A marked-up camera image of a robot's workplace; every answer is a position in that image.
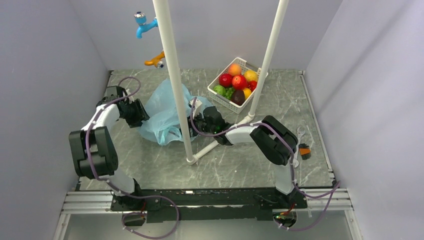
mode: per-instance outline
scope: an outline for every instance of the faucet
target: faucet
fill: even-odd
[[[165,57],[165,53],[162,50],[162,52],[155,56],[154,58],[152,58],[150,61],[145,61],[144,65],[146,66],[155,66],[157,69],[161,69],[165,66],[164,61],[162,61],[162,59]]]
[[[150,29],[158,26],[158,20],[156,19],[156,17],[153,19],[153,21],[151,21],[151,23],[146,24],[146,15],[141,11],[135,13],[134,18],[135,22],[138,24],[137,33],[135,34],[138,39],[142,38],[142,33],[145,33]]]

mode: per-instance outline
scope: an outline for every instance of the red apple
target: red apple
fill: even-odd
[[[253,92],[255,89],[256,89],[256,86],[258,85],[258,82],[257,81],[250,81],[249,82],[249,89]]]
[[[224,73],[221,76],[219,76],[219,85],[223,86],[224,88],[231,87],[231,82],[233,80],[233,76],[229,73]]]
[[[232,78],[232,87],[236,90],[243,90],[248,87],[248,81],[243,75],[235,75]]]

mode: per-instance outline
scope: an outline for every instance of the fruit basket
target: fruit basket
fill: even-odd
[[[209,96],[217,101],[218,103],[224,105],[226,108],[230,109],[231,111],[235,112],[236,114],[239,114],[245,107],[246,105],[250,102],[250,100],[253,98],[256,89],[252,91],[252,93],[250,94],[250,96],[245,99],[244,103],[242,105],[237,105],[234,102],[228,100],[227,98],[225,98],[224,96],[218,94],[217,92],[214,91],[214,87],[216,85],[219,85],[219,78],[222,74],[226,74],[228,73],[228,69],[231,66],[231,64],[238,64],[241,67],[241,73],[243,74],[244,72],[246,72],[247,70],[253,70],[257,73],[257,76],[259,77],[259,74],[261,73],[261,68],[254,66],[250,63],[248,63],[246,60],[240,58],[240,57],[236,57],[208,86],[207,86],[207,90],[209,91]]]

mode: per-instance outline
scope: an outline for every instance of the blue plastic bag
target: blue plastic bag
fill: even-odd
[[[190,116],[189,101],[194,98],[189,93],[184,84],[182,85],[182,93],[184,95],[185,114]],[[205,97],[198,96],[202,104],[203,110],[213,106],[212,103]],[[165,146],[172,141],[183,141],[183,135],[180,132],[180,121],[178,120],[177,107],[174,100],[174,94],[169,78],[165,79],[153,92],[150,99],[144,105],[144,109],[150,116],[150,119],[143,122],[139,128],[141,136],[147,140]]]

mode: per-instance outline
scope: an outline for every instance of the white wall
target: white wall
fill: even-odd
[[[424,239],[424,1],[344,0],[306,70],[364,239]]]
[[[162,51],[159,30],[137,39],[134,13],[152,0],[70,0],[110,70],[142,69]],[[272,68],[306,69],[342,0],[291,0]],[[235,57],[261,65],[278,0],[169,0],[181,68],[223,68]]]
[[[0,239],[52,239],[108,72],[67,0],[0,3]]]

